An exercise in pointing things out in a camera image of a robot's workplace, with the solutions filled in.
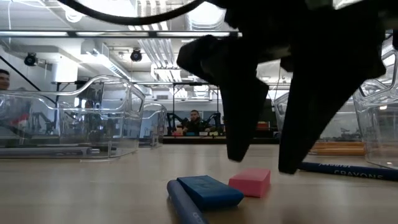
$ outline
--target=clear plastic bin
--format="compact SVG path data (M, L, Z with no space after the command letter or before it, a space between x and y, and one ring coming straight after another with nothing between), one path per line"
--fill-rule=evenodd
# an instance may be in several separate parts
M110 158L137 150L144 95L97 76L71 92L0 91L0 157Z
M159 147L163 144L167 109L158 103L144 105L140 147Z
M278 130L282 132L289 93L274 101ZM348 100L322 132L310 154L364 155L353 100Z
M377 80L365 81L354 94L354 102L366 160L398 169L398 55L391 45L385 45L383 52L387 73Z

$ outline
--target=pink eraser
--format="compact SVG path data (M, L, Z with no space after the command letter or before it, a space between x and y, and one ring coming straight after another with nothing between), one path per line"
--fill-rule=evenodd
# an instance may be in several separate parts
M230 178L228 185L245 196L262 197L271 183L269 169L247 169Z

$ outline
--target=man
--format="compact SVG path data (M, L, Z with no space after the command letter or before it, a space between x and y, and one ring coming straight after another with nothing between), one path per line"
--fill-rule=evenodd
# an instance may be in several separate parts
M192 110L190 113L190 121L188 121L182 130L184 133L197 133L201 131L210 132L211 125L202 121L199 111Z
M10 73L0 69L0 90L8 90L10 87Z
M0 69L0 90L8 90L9 87L10 73L7 70ZM26 89L18 88L17 90L24 91ZM24 100L23 97L14 98L10 95L0 95L0 105L0 127L26 128L31 106L30 100Z

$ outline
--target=table surface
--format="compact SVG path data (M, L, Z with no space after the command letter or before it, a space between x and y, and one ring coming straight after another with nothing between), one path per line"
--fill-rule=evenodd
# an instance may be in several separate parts
M0 162L2 223L178 223L167 200L170 179L210 175L224 183L245 168L272 170L262 199L208 212L215 223L309 224L395 223L398 183L327 174L277 171L278 146L253 145L242 163L231 162L224 145L164 145L140 149L108 162L4 160ZM367 165L362 157L317 157L308 161Z

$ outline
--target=robot arm in background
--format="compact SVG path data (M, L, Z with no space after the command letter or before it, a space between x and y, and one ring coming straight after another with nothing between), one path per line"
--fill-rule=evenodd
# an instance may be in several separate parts
M177 121L179 121L182 125L182 127L186 127L187 123L188 123L188 119L187 118L180 118L179 116L177 116L175 113L167 113L166 114L167 117L167 122L169 124L169 126L167 127L167 134L171 135L173 131L176 131L176 125L175 125L175 120L177 119Z
M214 119L214 127L210 125L210 121ZM204 128L210 128L211 131L218 131L221 128L221 113L213 113L210 117L203 122Z

